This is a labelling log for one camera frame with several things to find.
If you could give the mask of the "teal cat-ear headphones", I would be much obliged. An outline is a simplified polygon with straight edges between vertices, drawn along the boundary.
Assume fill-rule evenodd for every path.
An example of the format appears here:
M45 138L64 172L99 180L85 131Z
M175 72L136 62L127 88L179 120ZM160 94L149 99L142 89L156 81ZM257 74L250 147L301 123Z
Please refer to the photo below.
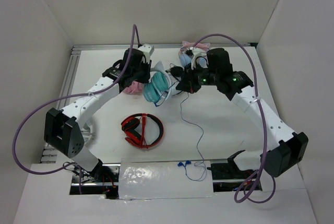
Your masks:
M161 106L165 101L173 96L180 95L182 92L176 90L176 86L180 82L170 73L170 70L165 70L161 61L158 61L154 67L150 69L153 76L150 81L144 85L144 98L153 103L155 107Z

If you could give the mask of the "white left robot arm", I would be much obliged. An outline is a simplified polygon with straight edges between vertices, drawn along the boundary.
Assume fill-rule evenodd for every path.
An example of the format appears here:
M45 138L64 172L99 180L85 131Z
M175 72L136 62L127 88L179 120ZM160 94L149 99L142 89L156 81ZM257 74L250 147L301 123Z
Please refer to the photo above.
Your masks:
M104 104L133 81L143 84L149 81L153 52L154 47L149 44L127 49L123 59L106 69L85 95L60 110L52 108L46 113L45 142L77 163L92 182L102 178L103 163L85 146L81 131Z

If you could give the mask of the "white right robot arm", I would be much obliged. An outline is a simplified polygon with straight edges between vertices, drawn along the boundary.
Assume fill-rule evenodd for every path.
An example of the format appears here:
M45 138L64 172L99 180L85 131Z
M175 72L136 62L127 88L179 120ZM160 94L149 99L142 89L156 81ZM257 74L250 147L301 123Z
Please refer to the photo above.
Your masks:
M264 135L263 151L241 150L229 158L228 173L240 178L246 170L263 168L277 178L298 164L304 156L308 137L287 126L260 97L255 83L243 71L235 71L223 48L191 47L181 59L184 67L176 89L196 93L202 86L215 86L239 107Z

